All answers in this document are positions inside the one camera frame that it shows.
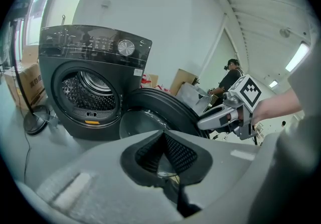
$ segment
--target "fluorescent light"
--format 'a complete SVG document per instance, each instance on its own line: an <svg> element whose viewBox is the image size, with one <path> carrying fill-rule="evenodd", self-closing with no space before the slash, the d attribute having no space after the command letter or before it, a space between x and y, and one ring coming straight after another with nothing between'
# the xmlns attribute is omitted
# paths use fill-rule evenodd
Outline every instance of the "fluorescent light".
<svg viewBox="0 0 321 224"><path fill-rule="evenodd" d="M274 87L274 86L276 86L277 85L277 82L276 82L276 80L275 81L273 81L271 84L270 84L270 87Z"/></svg>
<svg viewBox="0 0 321 224"><path fill-rule="evenodd" d="M300 63L300 61L305 57L308 53L310 47L306 43L301 43L299 49L297 50L296 54L289 62L289 64L285 67L285 69L289 72L292 71Z"/></svg>

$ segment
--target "ceiling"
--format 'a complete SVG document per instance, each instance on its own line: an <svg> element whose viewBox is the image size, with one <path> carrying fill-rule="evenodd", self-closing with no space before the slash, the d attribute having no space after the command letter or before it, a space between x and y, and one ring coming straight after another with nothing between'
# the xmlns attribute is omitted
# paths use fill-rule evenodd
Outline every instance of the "ceiling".
<svg viewBox="0 0 321 224"><path fill-rule="evenodd" d="M248 73L269 86L279 85L276 93L289 88L285 69L302 41L311 44L313 12L306 0L219 0L224 10L231 8L241 31ZM281 36L280 30L289 34Z"/></svg>

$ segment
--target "black shirt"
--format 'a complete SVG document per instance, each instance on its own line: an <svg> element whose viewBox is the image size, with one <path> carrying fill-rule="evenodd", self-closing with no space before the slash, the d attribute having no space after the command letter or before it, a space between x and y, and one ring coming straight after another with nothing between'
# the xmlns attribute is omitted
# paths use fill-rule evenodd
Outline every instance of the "black shirt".
<svg viewBox="0 0 321 224"><path fill-rule="evenodd" d="M224 92L227 92L227 90L229 90L230 87L242 76L241 73L243 74L240 68L230 70L219 84L219 87L223 87Z"/></svg>

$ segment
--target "man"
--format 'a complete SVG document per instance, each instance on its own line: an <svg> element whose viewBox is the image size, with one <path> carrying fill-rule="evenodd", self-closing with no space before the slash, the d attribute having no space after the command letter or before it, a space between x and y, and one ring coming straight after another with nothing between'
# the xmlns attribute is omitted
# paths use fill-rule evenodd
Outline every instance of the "man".
<svg viewBox="0 0 321 224"><path fill-rule="evenodd" d="M243 76L243 71L240 69L239 61L236 59L231 59L228 61L227 66L224 66L224 69L229 69L229 72L222 79L218 88L213 89L209 94L216 95L219 100L223 100L223 93L227 92L230 87L241 77Z"/></svg>

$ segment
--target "washing machine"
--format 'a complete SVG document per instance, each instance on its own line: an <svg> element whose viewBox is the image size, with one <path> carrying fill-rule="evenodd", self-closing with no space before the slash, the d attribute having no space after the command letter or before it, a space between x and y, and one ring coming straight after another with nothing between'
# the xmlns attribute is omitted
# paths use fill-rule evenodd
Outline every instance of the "washing machine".
<svg viewBox="0 0 321 224"><path fill-rule="evenodd" d="M199 117L170 94L140 88L152 42L115 29L42 28L39 65L48 99L68 133L118 140L169 129L208 138Z"/></svg>

